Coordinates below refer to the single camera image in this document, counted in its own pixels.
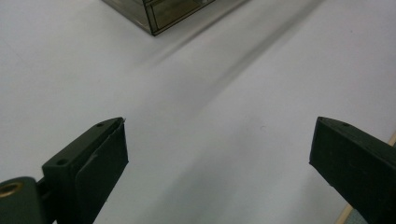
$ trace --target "white surface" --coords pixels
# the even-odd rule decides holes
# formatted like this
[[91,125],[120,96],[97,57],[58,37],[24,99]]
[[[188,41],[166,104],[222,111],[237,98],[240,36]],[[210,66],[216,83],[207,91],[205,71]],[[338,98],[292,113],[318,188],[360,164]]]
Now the white surface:
[[317,116],[396,130],[396,2],[217,0],[151,37],[99,0],[0,2],[0,180],[126,118],[95,223],[333,223]]

